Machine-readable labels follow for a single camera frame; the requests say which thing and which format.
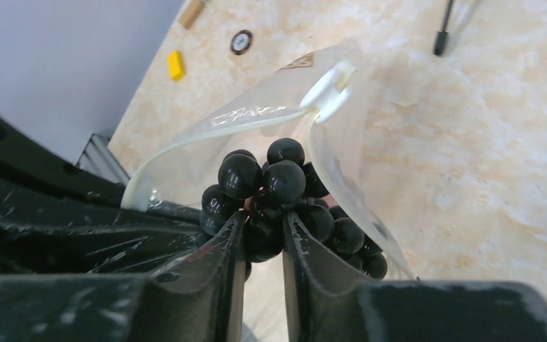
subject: beige tabletop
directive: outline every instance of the beige tabletop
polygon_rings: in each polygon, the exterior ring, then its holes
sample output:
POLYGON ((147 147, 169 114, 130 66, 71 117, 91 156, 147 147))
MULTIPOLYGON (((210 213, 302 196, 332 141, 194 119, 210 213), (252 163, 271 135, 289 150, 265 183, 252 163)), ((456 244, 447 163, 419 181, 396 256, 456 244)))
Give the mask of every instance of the beige tabletop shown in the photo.
MULTIPOLYGON (((547 298, 547 0, 456 1, 438 58, 445 3, 212 0, 189 31, 172 26, 109 147, 133 173, 255 82, 357 34, 375 70, 361 186, 413 272, 524 281, 547 298), (243 29, 254 42, 235 56, 243 29)), ((255 266, 247 336, 287 339, 281 277, 279 258, 255 266)))

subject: grape cluster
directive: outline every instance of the grape cluster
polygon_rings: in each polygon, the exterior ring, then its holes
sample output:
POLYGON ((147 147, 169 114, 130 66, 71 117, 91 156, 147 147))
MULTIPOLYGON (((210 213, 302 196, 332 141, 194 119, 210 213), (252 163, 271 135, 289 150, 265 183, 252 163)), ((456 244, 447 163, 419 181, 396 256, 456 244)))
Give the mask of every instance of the grape cluster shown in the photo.
POLYGON ((313 237, 349 265, 372 278, 386 275, 387 262, 380 248, 339 206, 328 209, 322 199, 328 190, 311 162, 305 163, 305 151, 296 140, 273 142, 262 166, 248 150, 230 152, 223 158, 217 180, 202 194, 200 226, 214 236, 236 211, 247 208, 247 276, 251 262, 267 261, 282 252, 282 216, 289 211, 296 212, 313 237))

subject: ziplock bag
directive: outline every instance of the ziplock bag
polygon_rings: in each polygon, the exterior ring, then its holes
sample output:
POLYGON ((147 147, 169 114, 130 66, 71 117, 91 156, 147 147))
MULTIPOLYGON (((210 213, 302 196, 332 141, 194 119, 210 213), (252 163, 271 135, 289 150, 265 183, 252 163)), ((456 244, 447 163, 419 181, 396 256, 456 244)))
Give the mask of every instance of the ziplock bag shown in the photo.
POLYGON ((178 135, 133 175, 122 207, 146 211, 166 201, 199 209, 233 150, 250 150, 260 165, 284 137, 303 144, 330 195, 383 250, 386 279, 413 278, 397 242, 366 206, 359 188, 368 106, 368 68, 357 44, 300 57, 178 135))

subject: gray wall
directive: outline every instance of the gray wall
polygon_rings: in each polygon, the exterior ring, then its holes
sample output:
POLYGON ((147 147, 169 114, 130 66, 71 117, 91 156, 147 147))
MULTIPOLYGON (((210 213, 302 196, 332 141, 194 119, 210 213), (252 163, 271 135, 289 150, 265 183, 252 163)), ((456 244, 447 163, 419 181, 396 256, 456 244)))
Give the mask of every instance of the gray wall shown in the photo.
POLYGON ((116 128, 182 2, 0 0, 1 116, 76 162, 116 128))

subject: black cable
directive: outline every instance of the black cable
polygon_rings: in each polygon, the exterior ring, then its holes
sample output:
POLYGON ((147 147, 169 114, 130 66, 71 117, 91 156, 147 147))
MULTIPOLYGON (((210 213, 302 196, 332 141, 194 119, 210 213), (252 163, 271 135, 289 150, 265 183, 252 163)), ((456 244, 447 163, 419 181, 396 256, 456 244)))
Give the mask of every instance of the black cable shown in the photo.
POLYGON ((449 22, 449 15, 452 12, 452 6, 454 5, 454 0, 448 0, 447 6, 445 8, 444 20, 442 23, 442 30, 437 32, 437 37, 435 39, 435 46, 433 48, 433 53, 436 56, 441 56, 445 50, 445 44, 447 42, 447 23, 449 22))

